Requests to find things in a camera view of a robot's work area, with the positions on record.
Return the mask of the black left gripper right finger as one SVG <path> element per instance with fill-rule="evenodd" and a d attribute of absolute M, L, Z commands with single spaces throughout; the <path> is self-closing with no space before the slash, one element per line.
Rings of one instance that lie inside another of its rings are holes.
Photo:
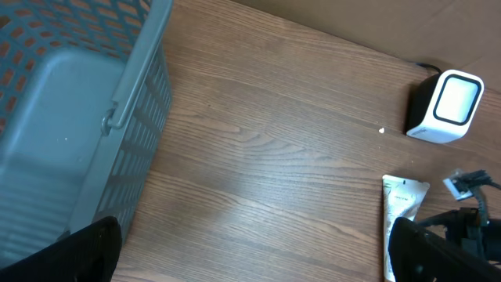
<path fill-rule="evenodd" d="M 406 218 L 396 219 L 388 250 L 397 282 L 500 282 L 500 268 Z"/>

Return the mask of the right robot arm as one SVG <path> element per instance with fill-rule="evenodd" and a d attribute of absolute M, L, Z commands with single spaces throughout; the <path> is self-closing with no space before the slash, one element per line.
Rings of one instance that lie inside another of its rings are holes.
<path fill-rule="evenodd" d="M 481 225 L 478 208 L 460 208 L 418 222 L 423 227 L 443 226 L 445 239 L 488 262 L 500 263 L 500 220 Z"/>

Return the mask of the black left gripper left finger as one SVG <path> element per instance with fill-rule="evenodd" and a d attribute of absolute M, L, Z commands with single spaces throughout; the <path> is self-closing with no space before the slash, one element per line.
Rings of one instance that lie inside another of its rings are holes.
<path fill-rule="evenodd" d="M 121 247 L 121 226 L 107 216 L 1 269 L 1 282 L 108 282 Z"/>

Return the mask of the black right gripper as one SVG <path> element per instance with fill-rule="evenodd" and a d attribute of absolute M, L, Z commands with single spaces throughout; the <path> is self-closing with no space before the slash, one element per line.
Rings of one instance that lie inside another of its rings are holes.
<path fill-rule="evenodd" d="M 488 220 L 478 208 L 460 208 L 418 222 L 419 226 L 443 226 L 445 239 L 478 258 L 485 259 L 484 228 Z"/>

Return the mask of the white tube with gold cap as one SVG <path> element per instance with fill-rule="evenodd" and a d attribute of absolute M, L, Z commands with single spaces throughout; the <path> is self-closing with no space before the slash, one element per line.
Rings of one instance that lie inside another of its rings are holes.
<path fill-rule="evenodd" d="M 384 279 L 395 281 L 389 255 L 392 227 L 398 217 L 413 221 L 430 188 L 430 184 L 393 175 L 383 175 L 384 197 Z"/>

